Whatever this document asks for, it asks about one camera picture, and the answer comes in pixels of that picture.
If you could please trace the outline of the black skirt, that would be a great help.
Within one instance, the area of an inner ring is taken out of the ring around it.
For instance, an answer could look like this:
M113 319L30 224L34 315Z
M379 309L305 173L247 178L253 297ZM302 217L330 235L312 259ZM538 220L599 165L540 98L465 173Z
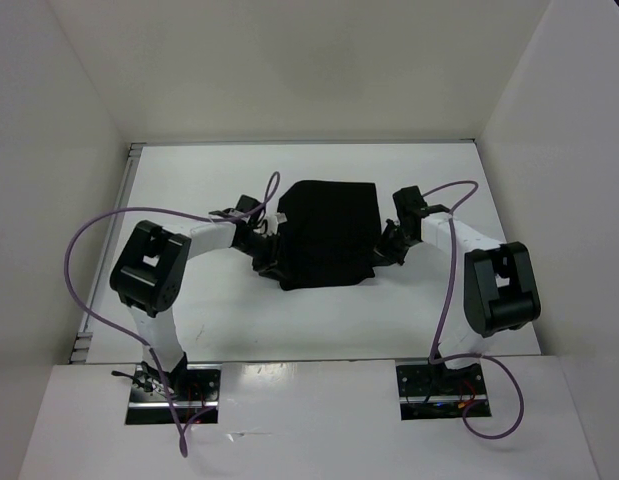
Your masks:
M279 199L284 291L357 285L375 276L373 250L380 239L376 185L301 180Z

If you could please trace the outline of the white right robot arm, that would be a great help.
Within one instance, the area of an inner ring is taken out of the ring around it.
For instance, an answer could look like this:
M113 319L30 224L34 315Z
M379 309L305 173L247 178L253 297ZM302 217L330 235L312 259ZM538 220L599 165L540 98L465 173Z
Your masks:
M374 250L378 266L402 265L409 250L426 244L447 254L450 274L430 348L427 380L439 393L462 381L462 370L484 358L495 336L539 318L541 302L528 248L505 243L461 222L448 208L430 205L417 186L393 194L398 220L389 220Z

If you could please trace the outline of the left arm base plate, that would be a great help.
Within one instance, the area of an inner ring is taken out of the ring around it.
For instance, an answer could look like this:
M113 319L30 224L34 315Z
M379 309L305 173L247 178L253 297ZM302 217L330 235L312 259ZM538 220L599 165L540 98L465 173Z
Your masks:
M122 374L131 380L125 424L166 425L172 424L173 418L164 389L139 364L133 375ZM216 424L219 415L221 386L220 364L189 364L185 375L185 385L178 391L170 389L174 408L182 424Z

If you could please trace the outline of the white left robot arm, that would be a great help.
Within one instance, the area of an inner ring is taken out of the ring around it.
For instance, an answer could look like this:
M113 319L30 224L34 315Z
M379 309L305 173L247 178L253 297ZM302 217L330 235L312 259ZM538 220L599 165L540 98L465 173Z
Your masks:
M176 331L173 305L187 263L201 255L233 248L253 260L258 273L278 278L281 212L266 214L256 199L241 196L233 209L215 211L191 225L139 222L110 275L110 287L131 314L142 338L143 370L165 399L188 387L188 359Z

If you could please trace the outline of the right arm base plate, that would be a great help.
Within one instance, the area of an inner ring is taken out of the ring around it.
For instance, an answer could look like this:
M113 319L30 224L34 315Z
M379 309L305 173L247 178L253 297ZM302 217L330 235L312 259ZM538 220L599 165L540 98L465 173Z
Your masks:
M395 366L402 420L440 420L491 416L479 364L451 370L425 360Z

